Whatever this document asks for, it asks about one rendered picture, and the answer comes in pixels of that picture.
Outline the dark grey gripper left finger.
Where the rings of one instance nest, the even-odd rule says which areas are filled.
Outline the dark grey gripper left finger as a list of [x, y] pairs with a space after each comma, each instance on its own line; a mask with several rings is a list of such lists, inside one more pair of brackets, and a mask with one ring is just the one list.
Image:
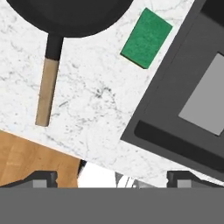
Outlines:
[[3, 185], [3, 188], [57, 188], [56, 171], [34, 171], [24, 179]]

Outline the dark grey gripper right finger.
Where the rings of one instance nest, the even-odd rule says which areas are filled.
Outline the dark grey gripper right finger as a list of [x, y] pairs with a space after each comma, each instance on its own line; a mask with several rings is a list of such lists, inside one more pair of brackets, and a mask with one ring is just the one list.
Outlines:
[[212, 182], [202, 180], [192, 174], [190, 171], [168, 171], [166, 186], [173, 188], [223, 188], [223, 185], [217, 185]]

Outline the green sponge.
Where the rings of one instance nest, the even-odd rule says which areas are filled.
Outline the green sponge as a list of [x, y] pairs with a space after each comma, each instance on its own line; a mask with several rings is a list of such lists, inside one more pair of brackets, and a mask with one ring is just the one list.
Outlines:
[[148, 69], [172, 30], [172, 25], [145, 8], [129, 35], [121, 55]]

